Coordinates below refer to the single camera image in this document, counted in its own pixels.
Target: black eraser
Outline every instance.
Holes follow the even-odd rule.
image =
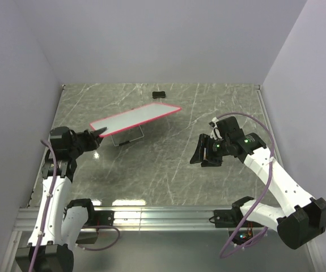
[[[165,92],[162,91],[162,92],[153,92],[153,98],[156,99],[156,98],[165,98]]]

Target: whiteboard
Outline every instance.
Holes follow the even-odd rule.
[[[100,134],[100,137],[106,137],[162,118],[180,110],[180,107],[169,104],[151,103],[94,121],[90,123],[90,126],[94,130],[107,127],[107,130]]]

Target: white wall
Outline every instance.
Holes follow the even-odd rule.
[[[262,83],[306,0],[15,0],[63,83]]]
[[[309,0],[264,82],[290,174],[326,199],[326,1]],[[326,233],[317,238],[326,265]]]
[[[59,84],[12,0],[0,0],[0,264],[19,206],[26,206]]]

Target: gray marble surface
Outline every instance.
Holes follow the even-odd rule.
[[[262,192],[263,183],[238,159],[224,158],[217,168],[189,164],[198,136],[210,133],[208,123],[214,116],[239,111],[265,121],[251,84],[70,84],[62,93],[53,127],[82,131],[92,121],[156,101],[153,91],[165,91],[167,97],[161,101],[182,110],[142,125],[142,139],[114,147],[106,137],[97,151],[83,154],[77,160],[68,202],[91,198],[104,206],[225,206]],[[256,132],[269,143],[259,125],[245,117],[237,119],[245,133]],[[135,128],[117,134],[116,140],[122,142],[138,133]],[[39,175],[31,206],[40,204],[41,182]],[[263,202],[277,203],[271,194]]]

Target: pink border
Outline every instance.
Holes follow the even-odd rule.
[[[144,122],[140,122],[140,123],[138,123],[138,124],[134,124],[134,125],[132,125],[132,126],[128,126],[128,127],[123,128],[123,129],[120,129],[120,130],[116,130],[116,131],[114,131],[113,133],[109,133],[109,134],[101,134],[102,136],[100,135],[100,137],[103,138],[103,137],[107,137],[107,136],[110,136],[110,135],[114,135],[114,134],[116,134],[116,133],[119,133],[119,132],[122,132],[122,131],[125,131],[125,130],[128,130],[128,129],[132,129],[132,128],[134,128],[134,127],[137,127],[137,126],[140,126],[140,125],[146,124],[146,123],[148,123],[148,122],[151,122],[151,121],[157,120],[157,119],[159,119],[159,118],[162,118],[162,117],[165,117],[165,116],[168,116],[168,115],[171,115],[171,114],[173,114],[173,113],[176,113],[176,112],[181,111],[181,107],[178,107],[178,106],[175,106],[175,105],[170,105],[170,104],[166,104],[166,103],[157,103],[157,102],[153,102],[153,103],[150,103],[150,104],[146,104],[146,105],[143,105],[143,106],[140,106],[140,107],[137,107],[137,108],[133,108],[133,109],[127,110],[127,111],[125,111],[125,112],[120,112],[120,113],[118,113],[118,114],[111,115],[111,116],[109,116],[109,117],[105,117],[105,118],[98,119],[98,120],[96,120],[96,121],[94,121],[94,122],[92,122],[92,123],[95,123],[95,122],[98,122],[98,121],[101,121],[101,120],[104,120],[104,119],[108,119],[108,118],[111,118],[111,117],[114,117],[114,116],[117,116],[117,115],[121,115],[121,114],[126,113],[126,112],[131,112],[131,111],[133,111],[133,110],[135,110],[135,109],[143,108],[143,107],[146,107],[146,106],[149,106],[149,105],[152,105],[152,104],[160,104],[160,105],[166,105],[166,106],[176,107],[177,110],[176,110],[176,111],[174,110],[174,111],[172,111],[172,112],[168,112],[168,113],[163,114],[163,115],[160,115],[160,116],[156,116],[156,117],[154,117],[154,118],[152,118],[152,119],[148,119],[148,120],[146,120],[146,121],[144,121]],[[92,125],[92,123],[90,123],[90,127],[91,127],[93,130],[96,130],[96,129],[94,128],[94,126]]]

